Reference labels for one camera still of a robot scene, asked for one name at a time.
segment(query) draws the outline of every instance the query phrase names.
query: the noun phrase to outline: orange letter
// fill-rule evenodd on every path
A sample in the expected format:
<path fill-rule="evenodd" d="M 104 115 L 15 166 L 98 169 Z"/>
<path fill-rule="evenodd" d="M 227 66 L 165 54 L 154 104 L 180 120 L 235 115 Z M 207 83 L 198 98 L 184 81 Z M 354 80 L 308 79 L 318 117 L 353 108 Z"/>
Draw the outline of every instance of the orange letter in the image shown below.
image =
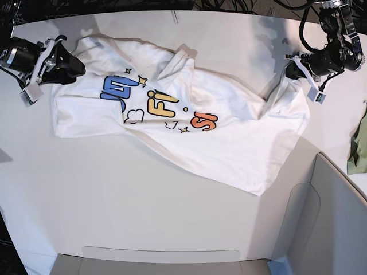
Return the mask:
<path fill-rule="evenodd" d="M 192 127 L 202 128 L 208 126 L 207 128 L 203 129 L 203 131 L 210 131 L 217 128 L 217 125 L 215 123 L 215 121 L 218 120 L 217 116 L 208 113 L 198 113 L 198 112 L 195 112 L 194 115 L 195 117 L 191 119 Z"/>

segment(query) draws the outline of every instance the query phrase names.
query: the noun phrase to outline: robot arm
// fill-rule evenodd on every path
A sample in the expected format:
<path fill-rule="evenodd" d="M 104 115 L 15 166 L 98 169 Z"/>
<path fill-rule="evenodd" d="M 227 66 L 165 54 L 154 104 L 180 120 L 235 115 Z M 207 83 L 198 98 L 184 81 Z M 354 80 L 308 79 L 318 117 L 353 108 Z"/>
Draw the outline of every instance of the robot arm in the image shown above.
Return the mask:
<path fill-rule="evenodd" d="M 327 34 L 327 45 L 322 50 L 314 49 L 304 39 L 303 29 L 310 10 L 308 7 L 304 10 L 299 36 L 302 44 L 311 53 L 299 53 L 299 58 L 314 80 L 319 81 L 322 76 L 329 76 L 319 87 L 319 91 L 323 92 L 326 83 L 342 74 L 345 69 L 359 70 L 365 57 L 348 4 L 343 0 L 328 0 L 321 2 L 321 5 L 319 21 L 322 30 Z M 286 75 L 291 79 L 306 77 L 294 62 L 287 67 Z"/>
<path fill-rule="evenodd" d="M 62 45 L 66 36 L 36 44 L 13 37 L 14 18 L 21 3 L 22 0 L 0 0 L 0 69 L 17 79 L 26 102 L 34 104 L 43 94 L 39 85 L 73 83 L 85 74 L 85 66 Z"/>

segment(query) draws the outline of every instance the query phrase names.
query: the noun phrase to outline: wire bundle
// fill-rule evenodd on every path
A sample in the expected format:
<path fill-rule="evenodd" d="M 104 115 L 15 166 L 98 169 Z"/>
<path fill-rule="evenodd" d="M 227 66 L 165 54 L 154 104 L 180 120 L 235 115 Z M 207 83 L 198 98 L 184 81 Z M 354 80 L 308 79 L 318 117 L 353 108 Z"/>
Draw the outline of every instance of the wire bundle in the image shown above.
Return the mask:
<path fill-rule="evenodd" d="M 250 5 L 249 7 L 245 0 L 228 0 L 227 6 L 232 5 L 231 10 L 223 8 L 225 0 L 213 0 L 213 1 L 201 0 L 201 5 L 199 5 L 198 3 L 195 3 L 194 5 L 198 10 L 224 11 L 227 13 L 245 13 L 245 14 L 257 15 L 257 13 L 253 11 L 253 9 L 258 0 L 255 3 L 253 0 L 250 1 L 251 3 L 249 4 Z"/>

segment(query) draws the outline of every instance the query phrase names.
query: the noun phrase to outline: cable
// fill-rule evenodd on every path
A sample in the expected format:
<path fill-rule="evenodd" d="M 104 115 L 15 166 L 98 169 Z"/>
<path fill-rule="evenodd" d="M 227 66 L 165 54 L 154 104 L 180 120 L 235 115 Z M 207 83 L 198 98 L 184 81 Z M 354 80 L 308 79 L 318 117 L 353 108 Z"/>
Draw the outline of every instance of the cable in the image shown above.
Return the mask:
<path fill-rule="evenodd" d="M 311 10 L 313 10 L 313 12 L 314 12 L 318 17 L 320 17 L 320 14 L 317 12 L 317 10 L 316 10 L 313 6 L 311 6 Z"/>
<path fill-rule="evenodd" d="M 295 16 L 297 16 L 299 19 L 302 19 L 301 16 L 299 16 L 297 13 L 295 13 L 294 11 L 290 10 L 291 13 L 293 13 Z"/>
<path fill-rule="evenodd" d="M 213 5 L 212 3 L 210 3 L 209 0 L 201 0 L 201 6 L 197 2 L 194 3 L 194 6 L 198 10 L 222 11 L 226 13 L 244 13 L 244 14 L 257 15 L 257 13 L 255 13 L 254 11 L 249 10 L 245 0 L 232 0 L 232 5 L 233 5 L 234 10 L 223 9 L 222 5 L 224 2 L 225 2 L 224 0 L 220 0 L 220 1 L 218 0 L 218 3 L 215 3 Z"/>
<path fill-rule="evenodd" d="M 19 84 L 19 86 L 22 88 L 22 90 L 25 88 L 25 84 L 24 84 L 24 82 L 22 81 L 22 80 L 20 80 L 14 73 L 11 73 L 11 72 L 9 72 L 8 70 L 6 70 L 6 69 L 4 69 L 3 67 L 1 67 L 0 66 L 0 70 L 2 70 L 3 72 L 6 72 L 7 74 L 9 74 L 9 75 L 11 75 L 12 77 L 14 77 L 16 80 L 17 80 L 17 82 L 18 82 L 18 84 Z"/>
<path fill-rule="evenodd" d="M 252 6 L 252 10 L 251 10 L 251 11 L 253 11 L 253 10 L 255 9 L 255 6 L 256 6 L 256 4 L 258 3 L 258 1 L 259 1 L 259 0 L 256 0 L 256 2 L 253 4 L 253 6 Z"/>
<path fill-rule="evenodd" d="M 337 77 L 338 75 L 342 74 L 343 72 L 344 72 L 344 70 L 343 70 L 342 72 L 340 72 L 340 73 L 336 73 L 336 74 L 334 74 L 333 76 L 329 77 L 329 78 L 328 78 L 327 80 L 325 80 L 325 81 L 323 82 L 323 84 L 319 87 L 319 90 L 320 90 L 321 92 L 323 92 L 323 90 L 325 90 L 326 83 L 327 83 L 329 80 L 333 79 L 334 77 Z"/>
<path fill-rule="evenodd" d="M 365 12 L 364 10 L 362 10 L 359 6 L 355 5 L 355 6 L 351 6 L 352 10 L 354 10 L 356 13 L 358 13 L 359 15 L 363 15 L 363 13 Z"/>
<path fill-rule="evenodd" d="M 303 32 L 304 32 L 304 25 L 306 24 L 306 20 L 307 20 L 307 16 L 309 14 L 309 11 L 310 11 L 310 7 L 306 8 L 304 10 L 304 13 L 303 13 L 303 17 L 302 17 L 302 20 L 300 21 L 300 24 L 299 24 L 299 38 L 302 42 L 302 45 L 307 49 L 309 50 L 310 52 L 312 53 L 319 53 L 319 54 L 322 54 L 323 53 L 323 50 L 318 50 L 318 49 L 314 49 L 312 48 L 305 40 L 304 36 L 303 36 Z"/>
<path fill-rule="evenodd" d="M 13 245 L 12 242 L 3 241 L 1 239 L 0 239 L 0 245 L 6 245 L 6 246 L 12 246 L 12 247 L 14 247 L 14 245 Z"/>
<path fill-rule="evenodd" d="M 275 3 L 277 3 L 278 5 L 281 5 L 283 8 L 287 9 L 287 10 L 305 10 L 309 7 L 311 7 L 314 3 L 315 0 L 308 0 L 308 2 L 302 6 L 299 7 L 291 7 L 291 6 L 287 6 L 286 4 L 284 4 L 283 2 L 281 2 L 280 0 L 274 0 Z"/>
<path fill-rule="evenodd" d="M 253 0 L 250 0 L 251 2 L 251 11 L 253 11 Z"/>
<path fill-rule="evenodd" d="M 359 3 L 356 3 L 355 1 L 352 1 L 352 2 L 353 2 L 353 4 L 354 4 L 355 6 L 357 6 L 359 9 L 361 9 L 362 11 L 364 11 L 363 7 L 361 7 L 361 6 L 359 5 Z"/>

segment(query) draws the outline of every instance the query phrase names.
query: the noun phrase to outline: black cable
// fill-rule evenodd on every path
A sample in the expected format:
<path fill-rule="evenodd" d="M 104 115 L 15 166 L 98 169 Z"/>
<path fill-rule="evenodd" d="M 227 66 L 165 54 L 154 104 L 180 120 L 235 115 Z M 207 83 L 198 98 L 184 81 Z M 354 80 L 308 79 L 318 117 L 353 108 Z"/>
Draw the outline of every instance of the black cable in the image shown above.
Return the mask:
<path fill-rule="evenodd" d="M 334 77 L 337 77 L 338 75 L 342 74 L 343 72 L 344 72 L 344 70 L 343 70 L 342 72 L 340 72 L 340 73 L 336 73 L 335 75 L 333 75 L 333 76 L 329 77 L 329 78 L 328 78 L 327 80 L 325 80 L 325 81 L 323 82 L 323 84 L 319 87 L 319 90 L 320 90 L 321 92 L 323 92 L 323 90 L 325 90 L 326 83 L 327 83 L 329 80 L 333 79 Z"/>
<path fill-rule="evenodd" d="M 205 0 L 201 0 L 201 7 L 202 9 L 206 9 Z"/>
<path fill-rule="evenodd" d="M 3 275 L 9 275 L 11 272 L 11 269 L 13 268 L 13 266 L 16 264 L 16 261 L 11 262 L 8 266 L 7 269 L 4 271 Z"/>
<path fill-rule="evenodd" d="M 309 14 L 309 11 L 310 11 L 310 7 L 308 7 L 306 10 L 304 10 L 303 12 L 303 17 L 302 17 L 302 20 L 300 21 L 300 24 L 299 24 L 299 38 L 302 42 L 302 45 L 307 49 L 309 50 L 310 52 L 312 53 L 323 53 L 323 50 L 318 50 L 318 49 L 314 49 L 312 48 L 305 40 L 304 36 L 303 36 L 303 32 L 304 32 L 304 25 L 306 24 L 306 20 L 307 20 L 307 16 Z"/>
<path fill-rule="evenodd" d="M 364 11 L 364 9 L 363 9 L 363 7 L 361 7 L 360 5 L 359 5 L 359 3 L 356 3 L 355 1 L 352 1 L 353 2 L 353 4 L 355 5 L 355 6 L 357 6 L 359 9 L 361 9 L 362 11 Z"/>
<path fill-rule="evenodd" d="M 198 10 L 201 10 L 201 6 L 199 6 L 198 4 L 194 3 L 194 6 L 195 6 Z"/>
<path fill-rule="evenodd" d="M 305 10 L 309 7 L 311 7 L 314 3 L 315 0 L 308 0 L 306 4 L 299 6 L 299 7 L 291 7 L 291 6 L 287 6 L 286 4 L 284 4 L 283 2 L 281 2 L 280 0 L 274 0 L 275 3 L 277 3 L 278 5 L 281 5 L 283 8 L 287 9 L 287 10 Z"/>
<path fill-rule="evenodd" d="M 355 6 L 351 6 L 352 10 L 354 10 L 357 14 L 359 15 L 363 15 L 364 14 L 364 10 L 362 10 L 360 7 L 358 7 L 357 5 Z"/>
<path fill-rule="evenodd" d="M 219 2 L 218 2 L 218 0 L 214 0 L 214 4 L 216 5 L 216 8 L 219 8 Z"/>
<path fill-rule="evenodd" d="M 243 13 L 244 13 L 244 14 L 258 15 L 257 13 L 255 13 L 255 12 L 254 12 L 254 11 L 252 11 L 252 10 L 244 11 Z"/>
<path fill-rule="evenodd" d="M 242 11 L 248 11 L 247 4 L 242 0 L 235 0 L 241 7 Z"/>
<path fill-rule="evenodd" d="M 208 6 L 208 8 L 210 8 L 212 10 L 216 10 L 216 7 L 214 7 L 212 5 L 212 3 L 210 3 L 210 1 L 208 1 L 208 0 L 201 0 L 201 4 L 202 4 L 203 7 L 205 7 L 205 5 L 206 5 L 206 6 Z"/>
<path fill-rule="evenodd" d="M 302 16 L 299 16 L 297 13 L 295 13 L 294 11 L 290 11 L 290 12 L 292 12 L 295 16 L 297 16 L 299 19 L 302 19 Z"/>
<path fill-rule="evenodd" d="M 233 4 L 233 6 L 235 7 L 235 11 L 238 11 L 238 10 L 239 10 L 239 8 L 237 7 L 237 2 L 236 2 L 236 0 L 232 0 L 232 4 Z"/>
<path fill-rule="evenodd" d="M 299 19 L 302 19 L 301 16 L 299 16 L 297 13 L 295 13 L 294 11 L 290 10 L 291 13 L 293 13 L 295 16 L 297 16 Z"/>
<path fill-rule="evenodd" d="M 6 241 L 3 241 L 0 239 L 0 245 L 6 245 L 6 246 L 12 246 L 14 247 L 13 243 L 12 242 L 6 242 Z"/>
<path fill-rule="evenodd" d="M 311 6 L 311 10 L 314 11 L 314 13 L 317 15 L 317 17 L 320 17 L 320 14 L 317 12 L 317 10 L 313 6 Z"/>
<path fill-rule="evenodd" d="M 14 73 L 9 72 L 8 70 L 4 69 L 1 66 L 0 66 L 0 70 L 2 70 L 3 72 L 6 72 L 7 74 L 9 74 L 12 77 L 14 77 L 17 80 L 19 86 L 22 88 L 22 90 L 25 88 L 25 83 L 22 80 L 20 80 L 19 77 L 17 77 Z"/>

